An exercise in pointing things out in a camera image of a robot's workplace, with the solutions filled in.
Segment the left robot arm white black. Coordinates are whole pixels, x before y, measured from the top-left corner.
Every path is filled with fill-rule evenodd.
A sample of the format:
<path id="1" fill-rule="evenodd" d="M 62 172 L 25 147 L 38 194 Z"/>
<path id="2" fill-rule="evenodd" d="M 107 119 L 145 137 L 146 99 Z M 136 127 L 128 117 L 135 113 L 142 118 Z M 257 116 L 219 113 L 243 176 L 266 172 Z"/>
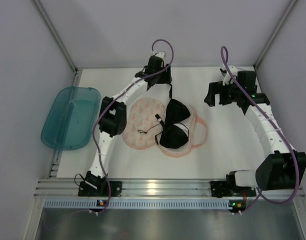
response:
<path id="1" fill-rule="evenodd" d="M 150 56 L 148 64 L 135 74 L 133 80 L 112 97 L 104 97 L 99 117 L 92 130 L 97 156 L 87 171 L 84 182 L 99 190 L 107 182 L 108 175 L 104 163 L 111 146 L 123 133 L 127 125 L 127 106 L 156 84 L 170 84 L 171 64 L 166 63 L 163 51 Z"/>

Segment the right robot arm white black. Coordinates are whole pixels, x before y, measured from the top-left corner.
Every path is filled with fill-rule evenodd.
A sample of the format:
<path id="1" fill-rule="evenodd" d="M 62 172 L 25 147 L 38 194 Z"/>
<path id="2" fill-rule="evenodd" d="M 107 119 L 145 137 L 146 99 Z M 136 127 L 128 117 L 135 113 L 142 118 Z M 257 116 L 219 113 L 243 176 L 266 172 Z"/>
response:
<path id="1" fill-rule="evenodd" d="M 265 93 L 258 92 L 256 73 L 233 67 L 232 76 L 220 69 L 223 80 L 211 82 L 204 102 L 210 107 L 235 103 L 253 126 L 264 153 L 257 169 L 236 170 L 227 174 L 234 188 L 259 188 L 262 191 L 291 190 L 301 183 L 306 169 L 306 154 L 285 143 L 282 130 Z"/>

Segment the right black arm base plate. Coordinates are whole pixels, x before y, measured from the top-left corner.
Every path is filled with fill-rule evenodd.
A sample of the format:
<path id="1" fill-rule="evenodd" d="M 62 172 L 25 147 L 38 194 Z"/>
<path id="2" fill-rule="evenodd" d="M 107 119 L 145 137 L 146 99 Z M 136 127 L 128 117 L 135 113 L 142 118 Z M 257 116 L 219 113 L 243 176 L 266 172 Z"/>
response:
<path id="1" fill-rule="evenodd" d="M 255 197 L 256 191 L 251 187 L 236 186 L 227 181 L 211 181 L 211 196 L 215 198 L 223 197 Z"/>

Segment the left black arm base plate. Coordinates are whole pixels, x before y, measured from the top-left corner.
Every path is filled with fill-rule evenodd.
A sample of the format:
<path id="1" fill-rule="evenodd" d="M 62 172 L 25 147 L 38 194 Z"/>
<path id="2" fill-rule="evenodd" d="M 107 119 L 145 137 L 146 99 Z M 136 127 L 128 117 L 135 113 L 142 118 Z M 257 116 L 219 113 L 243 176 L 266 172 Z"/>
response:
<path id="1" fill-rule="evenodd" d="M 122 193 L 122 181 L 110 181 L 110 191 L 108 183 L 104 180 L 100 183 L 99 188 L 91 186 L 85 181 L 82 181 L 79 185 L 78 196 L 79 197 L 119 197 Z"/>

